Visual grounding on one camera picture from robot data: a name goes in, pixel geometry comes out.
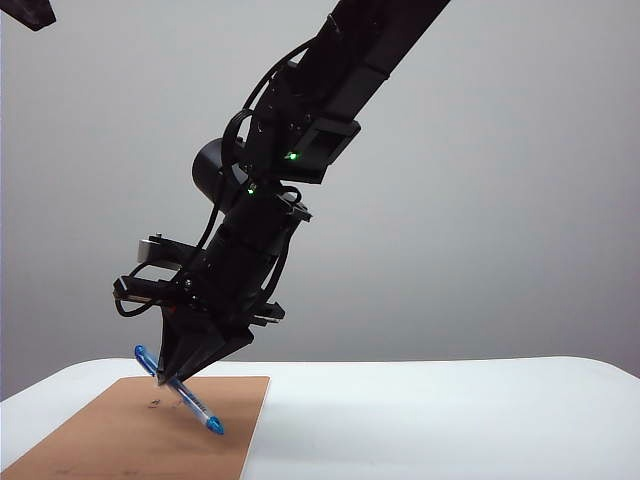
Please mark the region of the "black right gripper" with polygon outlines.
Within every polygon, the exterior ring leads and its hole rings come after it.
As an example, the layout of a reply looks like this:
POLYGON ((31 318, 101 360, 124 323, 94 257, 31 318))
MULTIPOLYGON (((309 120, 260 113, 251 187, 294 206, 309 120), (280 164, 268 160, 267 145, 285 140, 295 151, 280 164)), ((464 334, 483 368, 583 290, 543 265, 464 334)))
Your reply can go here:
POLYGON ((123 317, 158 306, 162 339, 158 383, 185 381, 205 367, 251 344, 251 324, 283 318, 269 298, 284 268, 293 233, 311 214, 292 185, 201 185, 223 214, 207 246, 158 236, 141 245, 139 266, 174 271, 169 280, 147 280, 136 271, 114 283, 123 317), (221 331, 230 331, 223 335, 221 331))

